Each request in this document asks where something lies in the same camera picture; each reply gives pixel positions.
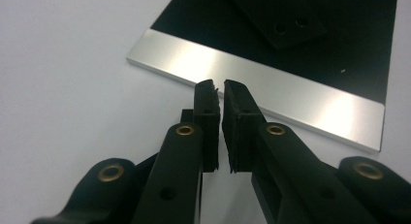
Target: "black plastic part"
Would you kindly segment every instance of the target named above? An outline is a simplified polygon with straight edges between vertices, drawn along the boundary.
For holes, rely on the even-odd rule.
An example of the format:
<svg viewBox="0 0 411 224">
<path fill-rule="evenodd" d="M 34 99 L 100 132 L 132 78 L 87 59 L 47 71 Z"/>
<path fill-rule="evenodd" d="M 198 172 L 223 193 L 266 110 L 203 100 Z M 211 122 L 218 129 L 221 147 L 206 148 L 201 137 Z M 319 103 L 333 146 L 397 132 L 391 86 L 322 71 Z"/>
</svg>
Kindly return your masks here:
<svg viewBox="0 0 411 224">
<path fill-rule="evenodd" d="M 193 110 L 182 110 L 180 122 L 193 122 Z"/>
<path fill-rule="evenodd" d="M 203 131 L 193 123 L 171 127 L 131 223 L 200 221 Z"/>
<path fill-rule="evenodd" d="M 345 158 L 337 176 L 381 223 L 411 223 L 411 185 L 386 166 L 363 157 Z"/>
<path fill-rule="evenodd" d="M 233 0 L 276 49 L 293 47 L 326 34 L 305 0 Z"/>
<path fill-rule="evenodd" d="M 155 156 L 137 167 L 125 159 L 108 159 L 96 164 L 79 182 L 58 215 L 37 219 L 33 224 L 129 223 L 154 160 Z M 115 175 L 119 178 L 107 179 Z"/>
<path fill-rule="evenodd" d="M 326 168 L 329 169 L 330 173 L 332 173 L 334 176 L 336 176 L 337 168 L 335 168 L 335 167 L 333 167 L 333 166 L 331 166 L 331 165 L 329 165 L 329 164 L 326 164 L 326 163 L 324 163 L 324 162 L 323 162 L 323 164 L 324 164 L 324 166 L 326 166 Z"/>
<path fill-rule="evenodd" d="M 251 177 L 267 223 L 314 223 L 287 177 L 283 175 L 278 165 L 275 166 L 269 171 L 264 161 L 258 158 Z"/>
<path fill-rule="evenodd" d="M 244 84 L 226 80 L 224 85 L 223 132 L 231 170 L 251 172 L 258 126 L 266 120 Z"/>
<path fill-rule="evenodd" d="M 193 121 L 204 132 L 204 172 L 218 169 L 218 137 L 220 135 L 220 106 L 217 90 L 212 80 L 204 80 L 195 86 Z"/>
<path fill-rule="evenodd" d="M 301 223 L 304 213 L 307 223 L 378 223 L 290 128 L 262 124 L 257 140 L 262 164 L 281 193 L 276 223 Z M 293 217 L 295 206 L 302 211 Z M 294 219 L 283 220 L 283 215 Z"/>
</svg>

